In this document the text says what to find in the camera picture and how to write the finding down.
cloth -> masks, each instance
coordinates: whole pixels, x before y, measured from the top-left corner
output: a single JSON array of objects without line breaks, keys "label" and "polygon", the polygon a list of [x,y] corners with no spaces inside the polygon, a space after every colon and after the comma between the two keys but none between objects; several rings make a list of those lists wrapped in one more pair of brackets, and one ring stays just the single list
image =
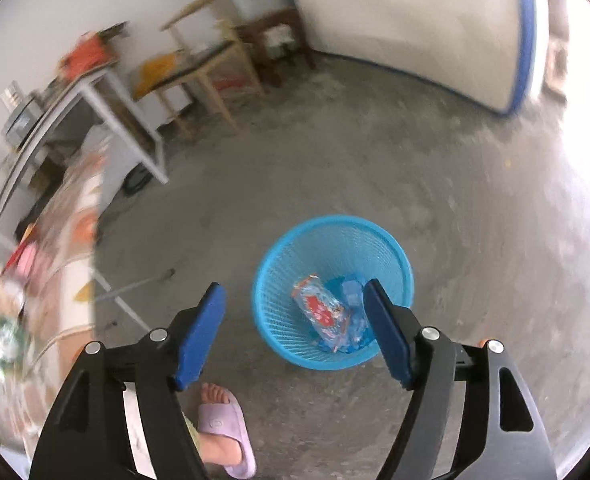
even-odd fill
[{"label": "cloth", "polygon": [[164,54],[145,61],[139,68],[139,81],[135,87],[134,98],[141,99],[153,90],[155,85],[163,81],[177,66],[175,53]]},{"label": "cloth", "polygon": [[198,433],[197,428],[195,428],[195,426],[193,426],[193,423],[190,420],[188,420],[188,418],[186,418],[186,415],[184,415],[184,422],[186,422],[188,433],[191,434],[191,438],[193,439],[193,443],[195,444],[197,452],[200,452],[200,434]]}]

blue trim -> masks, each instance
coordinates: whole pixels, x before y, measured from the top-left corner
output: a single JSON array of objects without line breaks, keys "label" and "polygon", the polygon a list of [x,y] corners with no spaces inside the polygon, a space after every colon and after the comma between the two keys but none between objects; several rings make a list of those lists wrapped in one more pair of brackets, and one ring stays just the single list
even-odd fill
[{"label": "blue trim", "polygon": [[[299,7],[299,3],[297,0],[293,0],[295,2],[295,6]],[[320,52],[320,54],[325,54],[327,56],[336,56],[341,57],[342,59],[350,59],[352,61],[359,61],[371,66],[377,66],[379,68],[384,68],[386,70],[390,70],[391,72],[401,73],[407,76],[411,76],[415,79],[418,79],[424,83],[429,83],[433,86],[437,86],[439,88],[443,88],[448,90],[449,92],[463,97],[467,101],[475,103],[478,106],[486,108],[486,110],[490,110],[491,112],[506,116],[512,114],[515,110],[517,110],[522,102],[524,101],[524,97],[526,96],[526,89],[528,87],[528,82],[531,75],[531,62],[533,59],[533,47],[535,41],[535,3],[534,0],[520,0],[520,54],[517,60],[517,71],[515,73],[515,82],[512,91],[512,98],[511,104],[506,110],[497,110],[495,108],[491,108],[488,105],[480,103],[476,101],[470,96],[467,96],[463,93],[458,92],[457,90],[450,88],[448,86],[443,85],[442,83],[438,83],[437,81],[432,81],[431,79],[424,78],[418,74],[407,72],[405,70],[400,70],[398,68],[393,68],[391,66],[382,65],[376,63],[374,61],[369,61],[367,59],[359,59],[357,57],[352,56],[344,56],[342,54],[334,54],[332,52]]]},{"label": "blue trim", "polygon": [[535,0],[520,0],[520,56],[517,59],[513,97],[507,114],[517,110],[526,96],[532,70],[534,41]]},{"label": "blue trim", "polygon": [[375,235],[384,238],[386,243],[390,245],[390,247],[397,253],[399,266],[401,267],[402,272],[404,274],[405,285],[408,285],[405,286],[403,290],[401,306],[410,308],[413,303],[413,295],[415,294],[413,270],[411,269],[411,265],[408,261],[408,258],[406,257],[406,253],[404,252],[402,247],[400,247],[400,244],[397,243],[397,240],[395,240],[395,238],[393,238],[389,234],[389,232],[382,229],[381,227],[379,227],[379,225],[374,224],[373,222],[369,222],[368,220],[365,220],[364,218],[359,218],[357,216],[331,215],[313,218],[288,231],[284,236],[277,240],[277,242],[275,242],[275,244],[269,249],[258,268],[257,275],[253,283],[253,290],[251,292],[251,299],[253,303],[253,319],[255,320],[255,325],[260,335],[268,343],[268,345],[273,349],[275,353],[279,354],[281,357],[283,357],[287,361],[290,361],[293,364],[312,370],[342,370],[344,368],[350,368],[352,366],[362,364],[363,362],[366,362],[369,359],[374,358],[379,353],[379,345],[375,340],[367,347],[363,348],[358,352],[355,352],[355,354],[347,355],[346,359],[343,359],[341,361],[308,361],[284,348],[277,341],[277,339],[274,338],[273,334],[271,334],[267,330],[264,318],[264,311],[260,307],[261,302],[259,298],[259,290],[262,284],[265,282],[265,276],[269,268],[272,266],[273,260],[283,250],[283,248],[286,247],[286,245],[290,244],[295,238],[298,238],[304,232],[310,231],[322,225],[338,223],[347,223],[353,226],[355,224],[358,224],[362,228],[368,229]]}]

blue gripper pad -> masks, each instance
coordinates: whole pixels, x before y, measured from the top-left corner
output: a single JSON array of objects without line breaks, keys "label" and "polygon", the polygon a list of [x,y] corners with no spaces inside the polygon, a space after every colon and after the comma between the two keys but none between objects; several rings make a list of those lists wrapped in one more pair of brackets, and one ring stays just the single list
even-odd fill
[{"label": "blue gripper pad", "polygon": [[368,317],[379,348],[384,355],[390,375],[405,388],[413,383],[410,366],[410,348],[397,323],[389,312],[395,306],[389,300],[378,280],[371,280],[364,286],[364,310]]},{"label": "blue gripper pad", "polygon": [[190,326],[178,352],[175,384],[179,391],[199,379],[217,329],[226,310],[226,291],[219,284],[213,284],[201,298],[200,313]]}]

lavender slide sandal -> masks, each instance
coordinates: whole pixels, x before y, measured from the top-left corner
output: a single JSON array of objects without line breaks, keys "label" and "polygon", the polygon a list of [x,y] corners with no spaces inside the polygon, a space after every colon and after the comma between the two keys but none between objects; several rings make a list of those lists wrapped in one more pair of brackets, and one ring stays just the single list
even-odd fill
[{"label": "lavender slide sandal", "polygon": [[251,441],[246,431],[242,408],[235,396],[226,390],[229,404],[200,404],[198,410],[198,431],[234,438],[242,447],[242,462],[224,469],[233,478],[251,478],[257,471]]}]

mesh basket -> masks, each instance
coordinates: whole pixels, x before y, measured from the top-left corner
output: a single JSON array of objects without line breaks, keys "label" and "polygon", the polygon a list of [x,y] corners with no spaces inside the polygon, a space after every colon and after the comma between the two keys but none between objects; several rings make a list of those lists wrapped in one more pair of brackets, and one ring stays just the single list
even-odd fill
[{"label": "mesh basket", "polygon": [[328,283],[352,273],[379,279],[394,304],[410,307],[411,266],[384,229],[352,216],[315,218],[293,228],[268,251],[255,278],[253,315],[262,337],[283,358],[313,370],[341,370],[375,357],[377,341],[351,354],[315,346],[310,322],[291,297],[293,285],[309,274]]}]

